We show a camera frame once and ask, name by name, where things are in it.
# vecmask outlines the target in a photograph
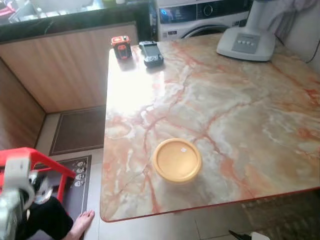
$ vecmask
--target red frame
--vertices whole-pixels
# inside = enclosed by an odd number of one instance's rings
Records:
[[[21,147],[14,148],[8,150],[0,151],[0,167],[6,166],[6,161],[10,158],[21,158],[21,157],[29,157],[31,160],[30,169],[33,170],[36,164],[41,163],[47,166],[47,168],[37,169],[38,172],[47,172],[47,171],[57,171],[62,174],[60,179],[60,184],[57,193],[57,199],[62,203],[64,198],[65,185],[67,182],[67,178],[74,179],[76,177],[76,173],[61,165],[60,163],[52,160],[41,152],[29,148],[29,147]],[[0,187],[4,185],[4,173],[0,172]]]

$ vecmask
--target black pants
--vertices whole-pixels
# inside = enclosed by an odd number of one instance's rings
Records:
[[[72,218],[55,197],[50,197],[44,204],[33,203],[29,210],[30,217],[28,220],[27,213],[23,213],[15,240],[28,239],[38,230],[44,231],[55,240],[60,240],[67,235],[74,224]]]

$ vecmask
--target washing machine door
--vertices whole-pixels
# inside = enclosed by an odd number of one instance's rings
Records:
[[[219,33],[223,33],[227,28],[229,28],[229,27],[224,26],[224,25],[199,26],[199,27],[189,31],[182,38],[187,39],[190,37],[196,37],[196,36],[202,36],[202,35],[208,35],[208,34],[219,34]]]

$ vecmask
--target wooden cabinet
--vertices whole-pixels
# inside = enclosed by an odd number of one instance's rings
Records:
[[[0,56],[47,113],[106,104],[111,38],[134,24],[66,33],[0,45]]]
[[[0,150],[35,147],[45,115],[0,59]]]

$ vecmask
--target rug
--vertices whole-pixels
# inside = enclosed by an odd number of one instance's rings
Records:
[[[87,210],[91,155],[71,158],[58,162],[76,173],[74,180],[68,178],[67,184],[64,189],[62,204],[70,217],[75,220],[81,213]],[[41,169],[44,168],[44,166],[39,165],[36,168]],[[56,171],[49,171],[47,172],[47,177],[49,178],[50,184],[54,189],[54,193],[52,195],[57,197],[61,174]],[[43,231],[38,231],[29,239],[52,240],[52,238]]]
[[[106,106],[63,112],[49,155],[60,155],[104,146]]]
[[[320,190],[266,197],[242,204],[256,232],[271,240],[320,239]]]

